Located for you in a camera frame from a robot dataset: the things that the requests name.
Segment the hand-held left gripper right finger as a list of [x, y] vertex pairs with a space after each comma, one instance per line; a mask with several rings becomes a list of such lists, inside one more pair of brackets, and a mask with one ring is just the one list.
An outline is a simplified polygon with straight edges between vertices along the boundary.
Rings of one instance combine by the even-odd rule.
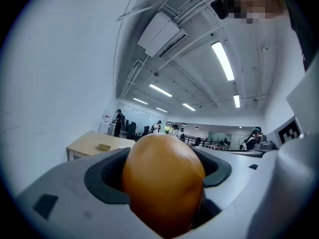
[[259, 158], [200, 146], [192, 150], [207, 174], [205, 206], [213, 213], [191, 231], [191, 238], [246, 239], [273, 176], [277, 151]]

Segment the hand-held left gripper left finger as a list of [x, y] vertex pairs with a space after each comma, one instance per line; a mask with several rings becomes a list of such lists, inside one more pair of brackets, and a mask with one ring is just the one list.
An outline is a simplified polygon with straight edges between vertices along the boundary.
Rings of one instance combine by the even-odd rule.
[[49, 239], [156, 239], [121, 192], [130, 152], [121, 148], [55, 166], [27, 187], [17, 204]]

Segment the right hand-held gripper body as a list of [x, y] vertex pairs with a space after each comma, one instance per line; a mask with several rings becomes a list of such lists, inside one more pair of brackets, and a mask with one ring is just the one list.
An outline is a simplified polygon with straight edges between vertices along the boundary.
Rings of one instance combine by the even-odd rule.
[[274, 173], [249, 227], [251, 239], [319, 237], [319, 58], [288, 95], [301, 128], [279, 149]]

